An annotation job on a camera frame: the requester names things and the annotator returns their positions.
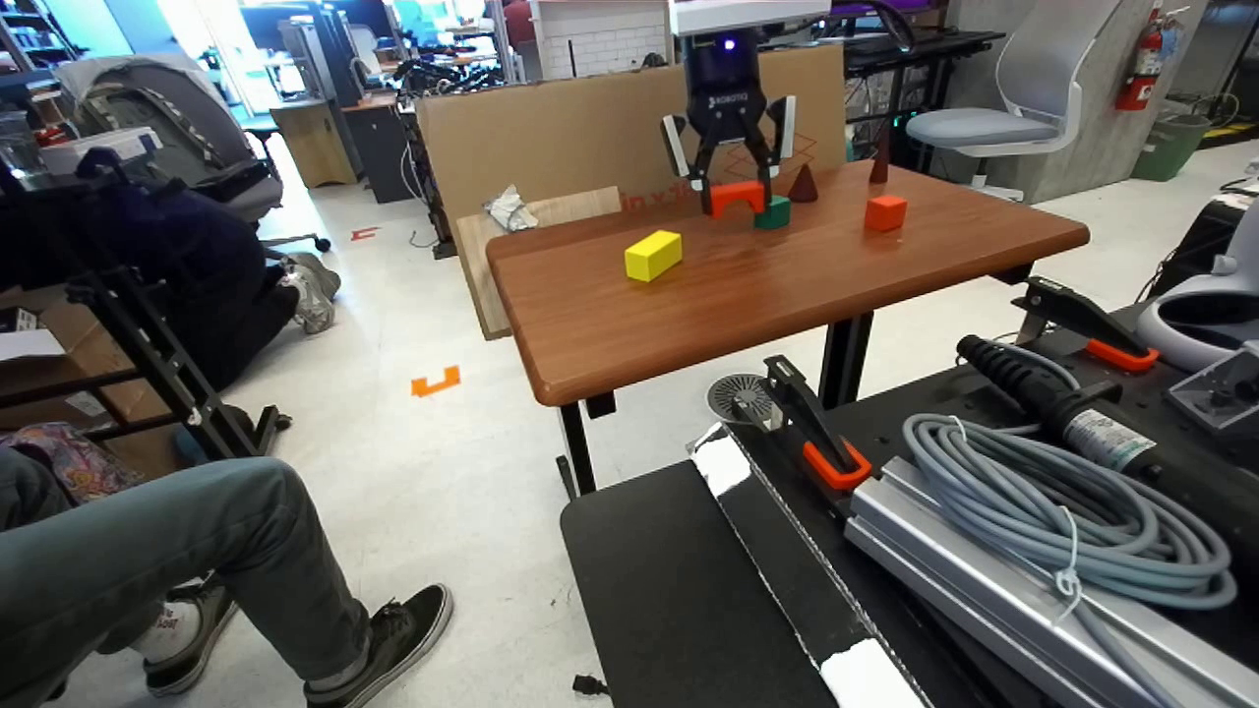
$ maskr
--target cardboard box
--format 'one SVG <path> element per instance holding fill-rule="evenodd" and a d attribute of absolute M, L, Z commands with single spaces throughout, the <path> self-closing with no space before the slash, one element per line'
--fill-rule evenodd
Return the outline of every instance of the cardboard box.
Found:
<path fill-rule="evenodd" d="M 801 161 L 814 174 L 838 170 L 847 126 L 843 48 L 767 50 L 759 56 L 759 77 L 772 102 L 783 94 L 799 97 L 796 157 L 783 166 L 779 189 L 792 186 Z M 692 195 L 670 166 L 665 115 L 685 115 L 681 67 L 447 94 L 418 105 L 429 166 L 488 338 L 509 333 L 509 317 L 494 317 L 494 289 L 485 287 L 493 279 L 485 272 L 485 232 L 469 244 L 464 227 L 476 224 L 469 215 L 485 215 L 485 204 L 509 186 L 522 200 L 615 186 L 628 212 Z M 746 174 L 751 153 L 742 144 L 715 149 L 715 182 Z"/>

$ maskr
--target yellow cube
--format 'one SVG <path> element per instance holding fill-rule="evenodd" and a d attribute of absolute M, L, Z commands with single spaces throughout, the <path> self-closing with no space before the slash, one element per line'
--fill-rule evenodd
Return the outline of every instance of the yellow cube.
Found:
<path fill-rule="evenodd" d="M 644 238 L 624 246 L 624 274 L 632 284 L 653 284 L 681 261 L 681 232 L 650 232 Z"/>

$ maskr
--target sneaker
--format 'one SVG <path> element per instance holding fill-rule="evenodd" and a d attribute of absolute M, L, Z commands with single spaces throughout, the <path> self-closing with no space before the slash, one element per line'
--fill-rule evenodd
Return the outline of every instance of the sneaker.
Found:
<path fill-rule="evenodd" d="M 219 646 L 229 622 L 236 617 L 236 603 L 229 596 L 219 579 L 206 584 L 180 584 L 169 603 L 191 603 L 201 608 L 197 636 L 169 661 L 145 661 L 148 693 L 180 695 L 206 675 L 208 651 Z"/>
<path fill-rule="evenodd" d="M 443 584 L 424 584 L 405 605 L 388 603 L 368 617 L 368 655 L 365 668 L 342 688 L 307 688 L 307 708 L 361 708 L 388 679 L 414 668 L 443 633 L 451 613 L 451 592 Z"/>
<path fill-rule="evenodd" d="M 342 289 L 342 274 L 329 272 L 313 253 L 292 254 L 292 267 L 307 267 L 324 300 L 333 300 Z"/>
<path fill-rule="evenodd" d="M 300 289 L 304 330 L 307 333 L 325 330 L 333 321 L 333 304 L 324 296 L 319 274 L 294 261 L 285 279 Z"/>

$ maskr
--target backpack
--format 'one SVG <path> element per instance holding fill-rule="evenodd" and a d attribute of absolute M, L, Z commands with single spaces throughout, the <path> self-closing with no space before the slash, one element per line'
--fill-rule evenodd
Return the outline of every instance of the backpack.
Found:
<path fill-rule="evenodd" d="M 86 442 L 65 421 L 34 421 L 0 438 L 39 469 L 46 469 L 46 490 L 34 499 L 34 518 L 65 510 L 139 485 L 121 465 L 113 465 L 96 442 Z"/>

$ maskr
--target white floor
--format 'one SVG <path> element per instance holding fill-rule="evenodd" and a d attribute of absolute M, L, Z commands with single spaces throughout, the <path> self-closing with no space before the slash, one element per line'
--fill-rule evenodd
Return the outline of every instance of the white floor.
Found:
<path fill-rule="evenodd" d="M 1204 149 L 1175 182 L 1126 182 L 1044 209 L 1077 215 L 1094 244 L 1040 265 L 1100 308 L 1133 304 L 1162 254 L 1185 234 L 1220 182 L 1238 177 L 1259 143 Z M 340 325 L 292 333 L 229 398 L 244 410 L 278 406 L 294 425 L 278 457 L 300 469 L 324 506 L 325 533 L 365 605 L 424 582 L 456 592 L 438 651 L 400 675 L 379 708 L 563 708 L 608 702 L 572 693 L 599 651 L 582 617 L 557 510 L 557 414 L 534 406 L 515 341 L 485 341 L 456 261 L 431 261 L 422 200 L 372 204 L 365 189 L 292 194 L 286 220 L 324 224 L 342 272 Z M 965 284 L 876 314 L 864 392 L 953 366 L 966 330 L 1018 325 L 1018 287 Z M 765 352 L 792 352 L 814 372 L 824 333 L 783 338 L 616 392 L 622 414 L 591 425 L 599 485 L 616 485 L 685 457 L 707 421 L 707 380 L 759 372 Z M 414 376 L 462 366 L 462 385 L 414 398 Z M 156 702 L 131 651 L 84 666 L 58 702 Z M 186 701 L 285 708 L 304 702 L 294 674 L 241 617 L 208 675 Z"/>

